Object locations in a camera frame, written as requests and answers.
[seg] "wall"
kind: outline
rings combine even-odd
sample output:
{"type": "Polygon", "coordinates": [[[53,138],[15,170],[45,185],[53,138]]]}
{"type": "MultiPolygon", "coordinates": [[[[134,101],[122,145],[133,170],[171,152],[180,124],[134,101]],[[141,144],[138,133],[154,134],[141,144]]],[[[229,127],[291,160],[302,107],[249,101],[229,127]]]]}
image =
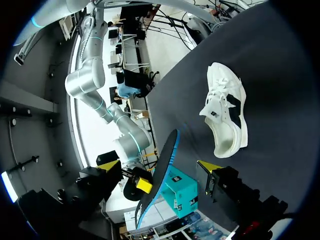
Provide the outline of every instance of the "wall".
{"type": "MultiPolygon", "coordinates": [[[[18,162],[25,162],[31,156],[39,156],[39,162],[26,165],[24,172],[21,170],[13,172],[11,182],[18,196],[32,189],[38,191],[44,188],[55,197],[57,189],[73,182],[80,169],[69,134],[64,90],[73,42],[70,40],[65,42],[59,24],[55,22],[40,31],[34,43],[23,66],[14,61],[14,55],[22,46],[13,48],[1,80],[57,103],[59,114],[39,115],[32,112],[32,117],[17,118],[16,126],[11,128],[16,159],[18,162]],[[54,72],[55,77],[49,78],[49,71],[54,72]],[[48,127],[49,117],[54,120],[54,125],[51,127],[48,127]],[[63,162],[63,167],[57,168],[57,162],[60,160],[63,162]]],[[[7,116],[0,116],[2,172],[15,166],[8,126],[7,116]]]]}

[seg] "desk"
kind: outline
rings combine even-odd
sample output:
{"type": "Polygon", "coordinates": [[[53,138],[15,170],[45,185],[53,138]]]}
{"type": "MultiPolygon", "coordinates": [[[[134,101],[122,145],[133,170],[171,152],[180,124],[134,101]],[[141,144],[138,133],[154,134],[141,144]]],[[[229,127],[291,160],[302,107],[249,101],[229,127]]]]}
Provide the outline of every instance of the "desk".
{"type": "MultiPolygon", "coordinates": [[[[179,129],[175,167],[195,179],[197,160],[231,166],[246,185],[260,190],[260,199],[274,195],[294,213],[317,169],[317,81],[304,46],[271,3],[250,8],[201,42],[147,96],[158,150],[169,133],[179,129]],[[248,147],[223,159],[214,156],[212,131],[199,116],[208,93],[207,69],[213,62],[231,68],[247,96],[248,147]]],[[[236,227],[203,189],[198,207],[227,230],[236,227]]]]}
{"type": "MultiPolygon", "coordinates": [[[[121,40],[121,42],[116,43],[115,45],[121,44],[122,53],[116,54],[115,52],[111,52],[110,58],[111,63],[118,62],[123,69],[127,69],[130,71],[135,72],[139,68],[145,68],[148,67],[149,63],[139,63],[138,57],[136,53],[136,48],[139,48],[140,46],[135,43],[135,38],[137,37],[136,34],[124,34],[123,27],[119,27],[118,29],[118,41],[121,40]]],[[[111,69],[112,74],[116,74],[116,69],[111,69]]]]}

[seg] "label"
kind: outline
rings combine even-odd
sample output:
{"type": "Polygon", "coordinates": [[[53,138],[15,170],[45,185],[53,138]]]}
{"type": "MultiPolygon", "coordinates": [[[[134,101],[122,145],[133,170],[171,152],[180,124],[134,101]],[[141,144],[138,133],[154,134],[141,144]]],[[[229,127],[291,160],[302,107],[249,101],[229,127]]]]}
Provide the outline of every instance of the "label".
{"type": "Polygon", "coordinates": [[[182,179],[181,177],[175,176],[172,178],[172,181],[174,181],[176,183],[176,182],[180,181],[181,179],[182,179]]]}
{"type": "Polygon", "coordinates": [[[190,206],[192,206],[193,204],[198,202],[198,196],[196,196],[194,199],[192,199],[191,201],[189,201],[190,206]]]}

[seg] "person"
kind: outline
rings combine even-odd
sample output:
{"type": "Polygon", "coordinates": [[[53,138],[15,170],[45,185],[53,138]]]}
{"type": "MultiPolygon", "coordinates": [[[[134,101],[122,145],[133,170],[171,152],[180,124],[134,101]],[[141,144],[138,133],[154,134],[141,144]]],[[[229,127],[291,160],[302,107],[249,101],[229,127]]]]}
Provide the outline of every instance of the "person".
{"type": "Polygon", "coordinates": [[[126,86],[125,82],[118,83],[117,88],[114,90],[114,100],[127,100],[133,94],[140,94],[141,90],[135,87],[126,86]]]}

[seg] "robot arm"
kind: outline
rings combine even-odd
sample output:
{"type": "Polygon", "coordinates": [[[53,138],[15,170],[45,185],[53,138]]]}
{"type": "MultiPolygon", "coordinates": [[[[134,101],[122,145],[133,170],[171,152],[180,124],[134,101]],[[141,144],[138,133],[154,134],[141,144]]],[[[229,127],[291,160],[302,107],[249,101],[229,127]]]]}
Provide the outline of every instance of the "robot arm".
{"type": "Polygon", "coordinates": [[[102,50],[108,25],[104,10],[97,9],[92,16],[83,19],[83,36],[77,53],[77,70],[65,80],[67,93],[94,109],[107,124],[114,121],[123,134],[114,141],[114,148],[124,166],[134,162],[139,153],[151,143],[149,133],[136,125],[116,104],[109,107],[97,90],[105,84],[102,50]]]}

